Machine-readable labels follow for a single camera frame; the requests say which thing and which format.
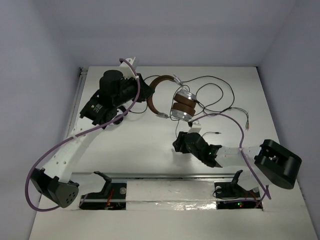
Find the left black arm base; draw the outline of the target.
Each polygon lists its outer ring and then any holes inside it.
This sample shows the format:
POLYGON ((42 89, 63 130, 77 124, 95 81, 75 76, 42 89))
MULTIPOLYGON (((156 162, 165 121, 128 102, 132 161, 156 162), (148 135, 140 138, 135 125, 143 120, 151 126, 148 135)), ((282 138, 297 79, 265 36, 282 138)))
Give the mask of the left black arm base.
POLYGON ((94 174, 103 178, 104 185, 99 192, 82 195, 79 208, 81 210, 126 210, 127 182, 113 182, 109 176, 99 171, 95 171, 94 174))

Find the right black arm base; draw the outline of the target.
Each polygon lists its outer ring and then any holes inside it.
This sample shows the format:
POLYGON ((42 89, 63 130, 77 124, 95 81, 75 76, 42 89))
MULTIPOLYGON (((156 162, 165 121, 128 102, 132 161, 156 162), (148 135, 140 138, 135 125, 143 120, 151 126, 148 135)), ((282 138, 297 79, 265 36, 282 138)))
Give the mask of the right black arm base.
POLYGON ((214 183, 212 196, 217 199, 218 210, 263 209, 259 189, 245 190, 238 184, 242 172, 237 171, 231 181, 214 183))

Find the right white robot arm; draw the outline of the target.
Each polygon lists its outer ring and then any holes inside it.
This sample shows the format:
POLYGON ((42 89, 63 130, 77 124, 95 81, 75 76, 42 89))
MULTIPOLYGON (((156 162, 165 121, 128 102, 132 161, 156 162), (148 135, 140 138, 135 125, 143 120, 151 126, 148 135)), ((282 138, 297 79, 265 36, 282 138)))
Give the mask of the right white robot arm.
POLYGON ((251 147, 226 147, 208 144, 197 132, 179 132, 173 142, 174 151, 192 154, 210 168, 235 167, 241 171, 231 183, 231 192, 238 197, 256 187, 275 185, 282 189, 294 188, 302 159, 279 143, 265 139, 251 147))

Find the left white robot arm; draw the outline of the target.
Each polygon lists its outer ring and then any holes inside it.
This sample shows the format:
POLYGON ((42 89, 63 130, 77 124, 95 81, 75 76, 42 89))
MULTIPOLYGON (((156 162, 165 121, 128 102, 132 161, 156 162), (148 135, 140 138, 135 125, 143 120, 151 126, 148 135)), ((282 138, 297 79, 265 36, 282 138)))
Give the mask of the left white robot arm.
POLYGON ((145 102, 152 94, 140 73, 132 71, 126 77, 120 70, 105 71, 99 88, 80 111, 68 138, 44 153, 29 170, 24 186, 28 205, 37 212, 48 211, 31 202, 30 183, 55 204, 51 211, 72 205, 80 185, 71 176, 87 148, 107 126, 123 119, 136 103, 145 102))

